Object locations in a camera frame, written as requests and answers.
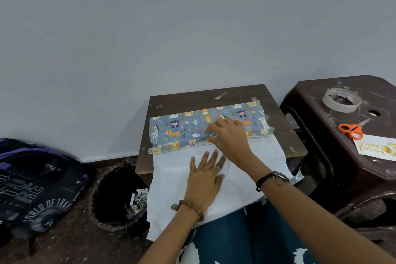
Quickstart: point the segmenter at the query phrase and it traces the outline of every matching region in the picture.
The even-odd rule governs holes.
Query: backpack
[[[21,239],[48,231],[90,187],[95,172],[56,151],[0,138],[0,225]]]

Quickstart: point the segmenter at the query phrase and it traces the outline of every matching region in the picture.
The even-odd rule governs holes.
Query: gift box
[[[248,138],[267,136],[274,132],[274,128],[268,126],[264,109],[258,100],[151,117],[149,135],[153,147],[148,149],[148,153],[161,153],[211,144],[206,142],[206,139],[216,134],[206,133],[204,130],[216,119],[227,117],[242,122]]]

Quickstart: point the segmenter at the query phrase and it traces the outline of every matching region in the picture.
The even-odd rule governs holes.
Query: pants
[[[319,264],[267,202],[193,229],[176,264]]]

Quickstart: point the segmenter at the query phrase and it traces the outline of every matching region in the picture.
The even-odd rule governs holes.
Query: bracelet
[[[179,200],[179,204],[178,205],[176,205],[176,204],[172,205],[171,209],[175,210],[177,212],[180,209],[181,205],[186,205],[186,206],[189,206],[190,208],[194,209],[197,212],[197,214],[200,216],[200,220],[198,220],[198,222],[202,222],[202,221],[205,220],[205,215],[200,211],[200,209],[198,209],[192,203],[187,202],[185,200]]]
[[[257,191],[257,192],[261,192],[260,187],[261,187],[261,186],[264,184],[264,182],[265,182],[266,180],[268,180],[270,177],[272,177],[273,179],[275,179],[275,177],[280,178],[280,179],[281,179],[282,181],[284,181],[285,183],[289,183],[289,182],[290,182],[289,179],[288,179],[283,173],[280,173],[280,172],[278,172],[278,171],[273,171],[273,172],[267,174],[266,176],[260,178],[260,179],[257,181],[257,183],[256,183],[256,187],[257,187],[257,188],[256,188],[256,191]]]

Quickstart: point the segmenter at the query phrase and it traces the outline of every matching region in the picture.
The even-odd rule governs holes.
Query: orange scissors handle
[[[362,127],[357,124],[340,124],[338,129],[341,132],[349,134],[349,136],[354,140],[363,139]]]

